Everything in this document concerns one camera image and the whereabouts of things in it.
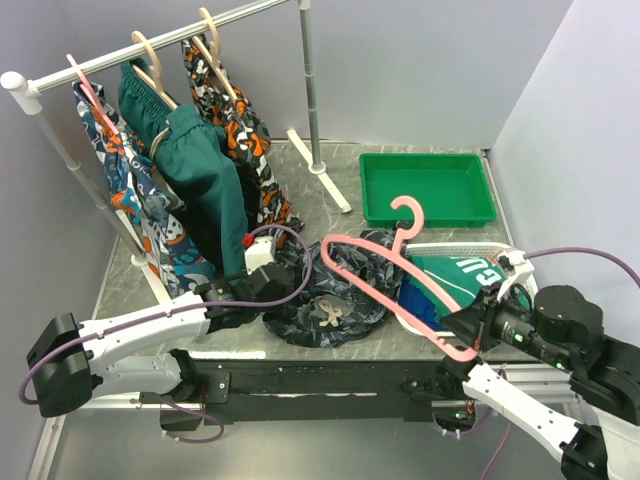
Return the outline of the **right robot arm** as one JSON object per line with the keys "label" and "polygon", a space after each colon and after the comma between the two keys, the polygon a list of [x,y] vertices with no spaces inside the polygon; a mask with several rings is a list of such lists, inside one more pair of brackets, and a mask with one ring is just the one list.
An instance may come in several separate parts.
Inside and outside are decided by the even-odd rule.
{"label": "right robot arm", "polygon": [[536,440],[567,479],[639,476],[639,348],[605,334],[602,309],[571,286],[531,307],[484,287],[442,323],[452,348],[438,387],[476,399]]}

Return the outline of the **pink plastic hanger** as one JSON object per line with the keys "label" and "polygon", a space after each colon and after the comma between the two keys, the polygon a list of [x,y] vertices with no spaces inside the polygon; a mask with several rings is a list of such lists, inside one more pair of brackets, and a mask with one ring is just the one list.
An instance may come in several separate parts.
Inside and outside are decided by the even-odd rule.
{"label": "pink plastic hanger", "polygon": [[333,275],[343,278],[384,309],[404,320],[449,359],[460,363],[475,360],[478,352],[474,348],[461,349],[447,342],[433,327],[396,302],[395,292],[401,284],[399,277],[407,273],[449,312],[456,313],[461,309],[451,294],[404,254],[405,243],[416,237],[424,227],[425,215],[420,203],[411,196],[401,195],[391,201],[391,207],[394,210],[406,208],[410,211],[408,227],[397,228],[391,237],[328,234],[319,244],[322,262]]}

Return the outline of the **dark grey patterned shorts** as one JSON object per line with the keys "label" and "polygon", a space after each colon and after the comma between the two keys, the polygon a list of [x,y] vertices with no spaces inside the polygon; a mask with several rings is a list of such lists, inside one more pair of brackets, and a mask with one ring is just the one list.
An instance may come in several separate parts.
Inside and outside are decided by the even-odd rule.
{"label": "dark grey patterned shorts", "polygon": [[387,310],[327,269],[319,244],[309,246],[312,273],[302,292],[263,315],[267,330],[289,344],[337,348],[382,325]]}

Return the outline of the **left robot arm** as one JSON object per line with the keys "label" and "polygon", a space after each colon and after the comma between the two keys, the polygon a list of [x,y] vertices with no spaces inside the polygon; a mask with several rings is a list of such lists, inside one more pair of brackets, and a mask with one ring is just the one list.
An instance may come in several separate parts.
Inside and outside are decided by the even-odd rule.
{"label": "left robot arm", "polygon": [[184,402],[202,382],[189,353],[144,350],[178,339],[201,338],[251,322],[287,302],[294,277],[269,263],[253,273],[218,278],[167,303],[101,320],[52,319],[27,355],[35,396],[19,395],[44,418],[71,413],[95,397],[155,393]]}

